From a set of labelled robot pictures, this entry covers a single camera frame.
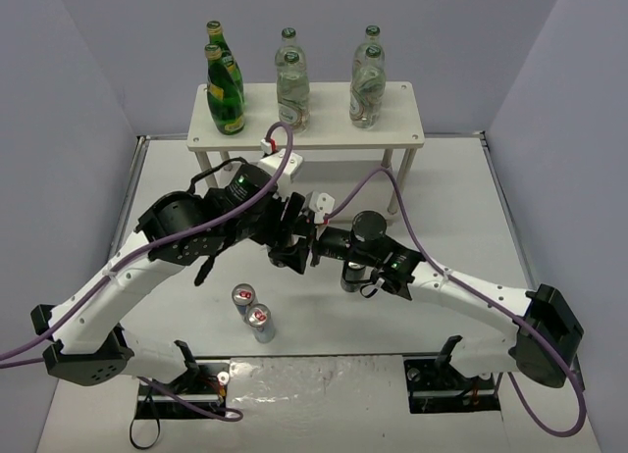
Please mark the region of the black can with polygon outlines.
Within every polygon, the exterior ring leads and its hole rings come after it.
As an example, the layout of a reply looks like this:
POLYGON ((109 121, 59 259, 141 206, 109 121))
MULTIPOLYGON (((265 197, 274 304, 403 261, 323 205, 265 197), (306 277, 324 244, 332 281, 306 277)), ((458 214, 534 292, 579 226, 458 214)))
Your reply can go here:
POLYGON ((366 267, 355 262, 345 262, 340 276, 340 287, 345 292, 357 292, 367 284, 366 267))

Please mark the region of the silver red can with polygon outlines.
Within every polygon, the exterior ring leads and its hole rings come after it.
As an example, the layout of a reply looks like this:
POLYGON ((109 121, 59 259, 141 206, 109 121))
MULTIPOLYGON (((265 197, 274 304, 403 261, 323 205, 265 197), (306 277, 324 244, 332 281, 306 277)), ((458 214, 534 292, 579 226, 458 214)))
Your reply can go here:
POLYGON ((251 305, 247 310, 245 322, 259 343, 269 343, 275 337, 274 321, 266 305, 260 303, 251 305))
POLYGON ((250 307, 258 302, 255 289, 245 282, 241 282, 233 288, 232 301, 244 322, 250 307))

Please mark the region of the silver red can front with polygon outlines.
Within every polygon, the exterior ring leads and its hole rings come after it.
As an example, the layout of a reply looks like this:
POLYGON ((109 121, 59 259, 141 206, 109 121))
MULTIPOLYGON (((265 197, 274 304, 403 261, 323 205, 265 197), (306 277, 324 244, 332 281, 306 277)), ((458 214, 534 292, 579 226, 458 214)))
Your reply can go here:
POLYGON ((259 343, 269 343, 275 337, 274 321, 266 305, 260 303, 251 305, 247 310, 245 322, 259 343))

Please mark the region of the clear bottle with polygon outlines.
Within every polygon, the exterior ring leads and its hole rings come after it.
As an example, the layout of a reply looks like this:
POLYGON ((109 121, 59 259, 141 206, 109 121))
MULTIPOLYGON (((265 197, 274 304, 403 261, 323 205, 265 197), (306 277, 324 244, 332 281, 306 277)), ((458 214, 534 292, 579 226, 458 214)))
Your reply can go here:
POLYGON ((298 42, 296 30, 287 26, 282 30, 281 37, 282 43, 275 54, 277 77, 280 77, 287 68, 297 68, 301 72, 306 73, 306 56, 298 42))
POLYGON ((385 50, 381 42, 381 30, 377 25, 367 25, 364 40, 356 47, 352 59, 352 74, 355 75, 366 60, 366 50, 369 46, 377 46, 380 51, 380 64, 385 65, 385 50))
POLYGON ((364 59, 352 77, 349 117, 358 128, 373 127, 380 115, 387 83, 382 55, 380 46, 366 47, 364 59))
POLYGON ((278 69, 277 100, 279 119, 290 125, 294 133, 309 126, 309 78, 297 51, 284 55, 284 64, 278 69))

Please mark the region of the green glass bottle front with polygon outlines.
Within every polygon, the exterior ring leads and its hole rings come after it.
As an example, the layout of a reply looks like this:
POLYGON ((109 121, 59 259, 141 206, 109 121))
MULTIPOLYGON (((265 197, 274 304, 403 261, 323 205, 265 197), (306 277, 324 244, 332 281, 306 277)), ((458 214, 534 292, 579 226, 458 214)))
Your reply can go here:
POLYGON ((207 60, 206 96, 210 114, 221 134, 237 134, 245 126, 239 88, 228 70, 221 47, 210 43, 204 50, 207 60))

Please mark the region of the green glass bottle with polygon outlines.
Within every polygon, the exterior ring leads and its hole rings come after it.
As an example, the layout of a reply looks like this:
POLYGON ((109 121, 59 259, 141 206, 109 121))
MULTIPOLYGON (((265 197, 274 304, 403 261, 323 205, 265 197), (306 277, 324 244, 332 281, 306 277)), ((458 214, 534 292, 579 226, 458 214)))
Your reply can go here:
POLYGON ((218 45, 221 48, 223 64, 227 68, 227 71, 230 73, 232 80, 237 86, 241 99, 244 99, 244 85, 241 70, 236 61, 235 55, 226 41, 222 24, 216 20, 209 21, 206 24, 206 31, 209 43, 218 45))
POLYGON ((206 96, 210 114, 221 134, 237 134, 245 126, 239 88, 228 70, 221 47, 210 43, 204 50, 207 60, 206 96))

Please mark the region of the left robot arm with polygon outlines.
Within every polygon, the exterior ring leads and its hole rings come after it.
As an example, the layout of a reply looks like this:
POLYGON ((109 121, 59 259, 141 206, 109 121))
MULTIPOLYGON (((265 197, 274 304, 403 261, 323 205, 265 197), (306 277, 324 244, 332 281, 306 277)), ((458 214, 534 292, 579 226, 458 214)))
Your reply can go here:
POLYGON ((303 159, 266 156, 241 164, 229 184, 198 195, 190 186, 155 202, 113 257, 78 293, 31 312, 37 334, 50 340, 43 351, 47 373, 81 386, 119 375, 165 383, 193 378, 199 368, 182 341, 155 342, 133 334, 121 321, 156 287, 205 262, 203 280, 221 253, 250 239, 269 251, 292 242, 304 198, 291 191, 303 159))

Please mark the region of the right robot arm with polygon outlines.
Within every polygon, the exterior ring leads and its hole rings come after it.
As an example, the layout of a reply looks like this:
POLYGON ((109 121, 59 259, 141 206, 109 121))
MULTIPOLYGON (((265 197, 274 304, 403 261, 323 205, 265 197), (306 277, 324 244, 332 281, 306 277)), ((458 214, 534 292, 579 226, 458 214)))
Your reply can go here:
POLYGON ((349 230, 327 227, 313 242, 312 256, 369 268, 366 297, 383 291, 450 309, 496 330, 494 339, 455 334, 447 340, 445 359, 461 375, 514 370, 545 387, 565 384, 584 330, 555 287, 508 287, 431 265, 424 253, 389 237, 386 221, 374 211, 359 213, 349 230))

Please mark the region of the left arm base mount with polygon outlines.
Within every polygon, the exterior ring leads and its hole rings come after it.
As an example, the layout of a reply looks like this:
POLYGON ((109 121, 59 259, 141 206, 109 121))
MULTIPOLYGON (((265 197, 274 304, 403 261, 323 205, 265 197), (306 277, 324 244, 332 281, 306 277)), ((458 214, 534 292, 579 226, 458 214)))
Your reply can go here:
MULTIPOLYGON (((227 408, 227 388, 221 381, 230 375, 230 363, 227 360, 199 360, 200 375, 188 384, 181 381, 166 385, 186 402, 206 411, 225 417, 227 408)), ((162 394, 141 381, 138 385, 137 399, 133 418, 135 420, 154 420, 157 414, 160 420, 206 420, 205 416, 187 409, 179 402, 162 394)))

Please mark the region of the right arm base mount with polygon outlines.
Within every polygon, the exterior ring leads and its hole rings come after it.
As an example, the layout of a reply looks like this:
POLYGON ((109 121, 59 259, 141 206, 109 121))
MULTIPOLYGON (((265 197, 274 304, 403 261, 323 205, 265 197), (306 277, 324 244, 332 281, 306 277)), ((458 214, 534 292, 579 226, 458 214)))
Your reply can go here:
POLYGON ((435 355, 403 358, 412 415, 497 412, 496 378, 465 377, 451 366, 438 368, 435 355))

